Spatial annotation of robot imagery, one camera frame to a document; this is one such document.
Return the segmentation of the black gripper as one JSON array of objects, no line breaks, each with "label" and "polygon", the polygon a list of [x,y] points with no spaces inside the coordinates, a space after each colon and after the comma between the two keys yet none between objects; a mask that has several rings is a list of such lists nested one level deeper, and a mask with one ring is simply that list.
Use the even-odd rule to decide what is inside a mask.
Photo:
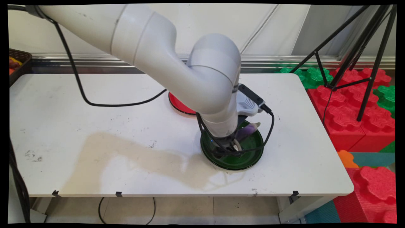
[{"label": "black gripper", "polygon": [[241,153],[242,147],[236,140],[236,132],[226,137],[215,137],[209,133],[209,152],[218,153],[219,156],[229,156],[232,153]]}]

